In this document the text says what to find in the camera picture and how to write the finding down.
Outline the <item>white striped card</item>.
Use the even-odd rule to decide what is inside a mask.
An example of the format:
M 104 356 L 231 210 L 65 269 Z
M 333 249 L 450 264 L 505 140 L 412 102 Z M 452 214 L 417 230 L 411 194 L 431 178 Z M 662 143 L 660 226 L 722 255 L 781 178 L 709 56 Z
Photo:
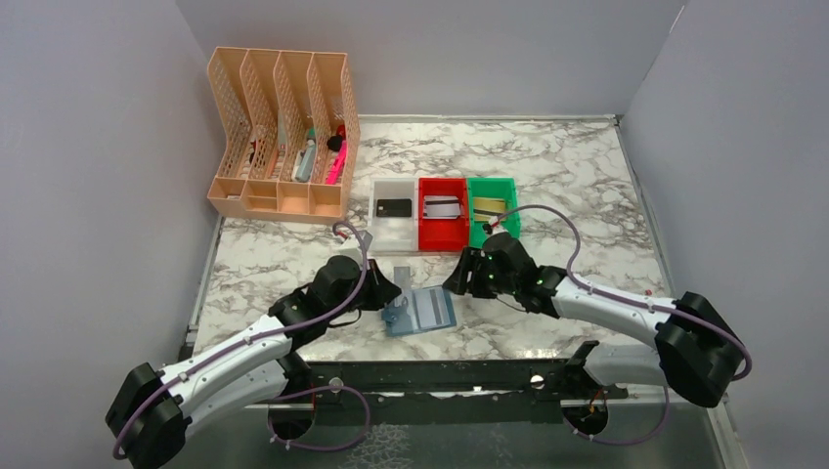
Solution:
M 451 295 L 442 286 L 415 290 L 413 306 L 418 331 L 430 331 L 457 325 Z

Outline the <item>peach plastic file organizer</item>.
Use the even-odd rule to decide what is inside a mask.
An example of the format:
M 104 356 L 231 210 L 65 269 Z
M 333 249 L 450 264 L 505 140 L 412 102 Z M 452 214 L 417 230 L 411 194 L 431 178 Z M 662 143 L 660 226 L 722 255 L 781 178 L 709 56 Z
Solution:
M 361 127 L 344 52 L 218 47 L 207 67 L 226 147 L 207 198 L 228 218 L 332 223 L 346 215 Z M 294 161 L 314 128 L 311 180 L 292 181 Z M 342 135 L 347 159 L 336 185 L 326 178 Z

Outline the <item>red plastic bin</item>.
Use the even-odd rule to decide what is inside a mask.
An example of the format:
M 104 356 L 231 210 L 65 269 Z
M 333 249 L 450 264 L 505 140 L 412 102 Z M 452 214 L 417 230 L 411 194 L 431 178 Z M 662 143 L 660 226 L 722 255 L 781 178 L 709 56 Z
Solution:
M 420 178 L 418 180 L 418 249 L 420 251 L 461 251 L 469 242 L 470 213 L 466 180 L 463 178 Z M 456 219 L 423 219 L 425 195 L 453 195 L 461 200 Z

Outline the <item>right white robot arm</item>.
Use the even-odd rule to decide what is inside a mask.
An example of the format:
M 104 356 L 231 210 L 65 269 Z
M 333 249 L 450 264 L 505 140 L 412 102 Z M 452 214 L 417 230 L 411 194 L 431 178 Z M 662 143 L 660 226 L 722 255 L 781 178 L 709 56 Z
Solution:
M 563 268 L 536 264 L 508 233 L 490 236 L 480 248 L 465 247 L 443 286 L 479 299 L 509 295 L 528 313 L 581 320 L 634 339 L 578 349 L 568 373 L 589 389 L 660 386 L 692 404 L 715 407 L 746 360 L 705 297 L 687 292 L 675 300 L 604 290 Z

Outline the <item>green plastic bin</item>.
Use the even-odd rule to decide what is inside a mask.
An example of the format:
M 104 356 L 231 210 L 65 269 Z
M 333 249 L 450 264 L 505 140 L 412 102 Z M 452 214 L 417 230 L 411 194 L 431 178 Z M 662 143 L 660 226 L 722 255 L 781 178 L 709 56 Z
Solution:
M 475 222 L 473 220 L 472 198 L 491 197 L 504 199 L 507 204 L 507 211 L 509 211 L 518 206 L 516 187 L 512 178 L 467 178 L 466 187 L 470 213 L 469 245 L 480 248 L 488 236 L 484 230 L 484 225 L 489 223 L 491 219 L 488 222 Z

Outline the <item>white plastic bin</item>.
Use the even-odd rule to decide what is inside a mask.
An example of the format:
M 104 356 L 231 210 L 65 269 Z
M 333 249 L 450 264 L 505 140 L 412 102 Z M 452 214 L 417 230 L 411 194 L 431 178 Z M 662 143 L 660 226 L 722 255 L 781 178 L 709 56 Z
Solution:
M 378 178 L 371 181 L 369 232 L 375 252 L 414 252 L 418 248 L 418 179 Z M 381 198 L 410 198 L 411 218 L 378 218 L 374 216 L 375 201 Z

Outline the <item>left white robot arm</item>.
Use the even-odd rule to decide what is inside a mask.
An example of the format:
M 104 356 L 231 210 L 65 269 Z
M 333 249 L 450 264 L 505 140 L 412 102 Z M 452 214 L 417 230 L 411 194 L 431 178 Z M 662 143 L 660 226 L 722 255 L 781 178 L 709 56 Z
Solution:
M 135 468 L 159 468 L 212 421 L 263 400 L 311 403 L 340 391 L 315 387 L 298 354 L 352 311 L 379 311 L 402 293 L 373 259 L 337 255 L 314 279 L 279 298 L 243 331 L 198 355 L 154 369 L 130 370 L 105 416 L 113 456 Z

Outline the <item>blue leather card holder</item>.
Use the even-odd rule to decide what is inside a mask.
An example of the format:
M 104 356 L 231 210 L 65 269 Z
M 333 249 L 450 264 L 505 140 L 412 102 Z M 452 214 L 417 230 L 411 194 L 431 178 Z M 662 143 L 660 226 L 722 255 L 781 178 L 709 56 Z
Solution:
M 380 312 L 388 336 L 414 335 L 457 325 L 449 291 L 440 285 L 412 288 L 410 267 L 395 267 L 393 277 L 402 293 Z

